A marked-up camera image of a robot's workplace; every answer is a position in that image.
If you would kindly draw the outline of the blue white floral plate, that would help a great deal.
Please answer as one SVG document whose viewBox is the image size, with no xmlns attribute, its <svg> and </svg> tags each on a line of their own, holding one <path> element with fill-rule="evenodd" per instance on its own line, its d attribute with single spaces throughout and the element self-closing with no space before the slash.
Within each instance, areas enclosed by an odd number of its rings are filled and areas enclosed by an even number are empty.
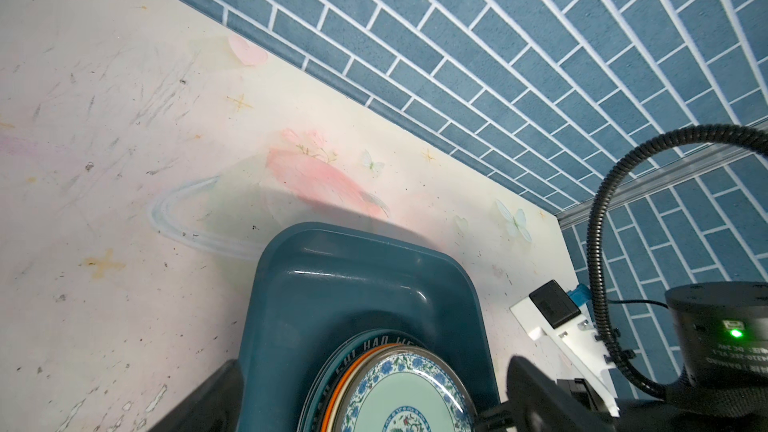
<svg viewBox="0 0 768 432">
<path fill-rule="evenodd" d="M 470 431 L 475 416 L 447 363 L 423 348 L 393 345 L 357 370 L 330 431 Z"/>
</svg>

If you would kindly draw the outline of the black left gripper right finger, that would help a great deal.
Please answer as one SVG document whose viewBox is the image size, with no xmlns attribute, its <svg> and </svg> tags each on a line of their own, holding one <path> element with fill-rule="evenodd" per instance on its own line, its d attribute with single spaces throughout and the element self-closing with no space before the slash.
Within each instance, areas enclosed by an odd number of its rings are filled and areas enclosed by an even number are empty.
<svg viewBox="0 0 768 432">
<path fill-rule="evenodd" d="M 509 362 L 507 397 L 517 431 L 612 430 L 523 356 Z"/>
</svg>

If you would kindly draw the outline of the green-rimmed white plate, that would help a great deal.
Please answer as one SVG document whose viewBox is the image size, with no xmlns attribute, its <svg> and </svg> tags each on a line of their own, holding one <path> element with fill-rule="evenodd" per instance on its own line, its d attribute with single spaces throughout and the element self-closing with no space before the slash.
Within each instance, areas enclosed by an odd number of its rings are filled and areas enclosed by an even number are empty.
<svg viewBox="0 0 768 432">
<path fill-rule="evenodd" d="M 352 364 L 371 350 L 393 344 L 425 346 L 410 334 L 381 328 L 360 332 L 342 343 L 326 360 L 312 383 L 296 430 L 319 431 L 333 391 Z"/>
</svg>

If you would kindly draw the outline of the orange plastic plate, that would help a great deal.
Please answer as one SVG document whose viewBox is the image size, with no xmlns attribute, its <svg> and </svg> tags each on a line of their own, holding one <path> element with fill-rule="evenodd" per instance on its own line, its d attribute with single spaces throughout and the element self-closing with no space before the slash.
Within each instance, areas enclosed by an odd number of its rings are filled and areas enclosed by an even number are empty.
<svg viewBox="0 0 768 432">
<path fill-rule="evenodd" d="M 328 404 L 322 410 L 323 415 L 321 416 L 321 420 L 318 422 L 318 428 L 317 428 L 318 431 L 326 432 L 331 430 L 334 417 L 336 415 L 336 412 L 338 411 L 343 395 L 346 389 L 348 388 L 351 380 L 354 378 L 355 374 L 357 373 L 357 370 L 373 355 L 375 355 L 376 353 L 380 353 L 383 350 L 390 347 L 393 347 L 393 344 L 381 345 L 371 349 L 368 352 L 365 352 L 355 362 L 353 362 L 352 365 L 345 371 L 345 373 L 342 375 L 341 379 L 339 380 L 338 384 L 334 387 L 333 393 L 330 396 Z"/>
</svg>

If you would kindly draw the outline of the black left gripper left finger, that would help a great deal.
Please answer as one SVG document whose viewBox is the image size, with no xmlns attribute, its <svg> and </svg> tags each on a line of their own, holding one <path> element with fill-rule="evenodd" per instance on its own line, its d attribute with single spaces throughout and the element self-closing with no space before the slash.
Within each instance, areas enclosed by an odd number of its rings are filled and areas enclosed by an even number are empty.
<svg viewBox="0 0 768 432">
<path fill-rule="evenodd" d="M 237 359 L 226 361 L 165 415 L 151 432 L 234 432 L 242 409 L 244 379 Z"/>
</svg>

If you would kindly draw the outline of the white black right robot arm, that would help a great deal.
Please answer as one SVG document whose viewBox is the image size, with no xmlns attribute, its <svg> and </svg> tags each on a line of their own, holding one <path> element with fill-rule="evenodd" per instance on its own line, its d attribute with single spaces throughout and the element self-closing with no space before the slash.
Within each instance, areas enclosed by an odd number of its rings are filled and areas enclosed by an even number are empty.
<svg viewBox="0 0 768 432">
<path fill-rule="evenodd" d="M 660 401 L 626 401 L 617 431 L 765 431 L 767 284 L 708 282 L 665 293 L 683 358 Z"/>
</svg>

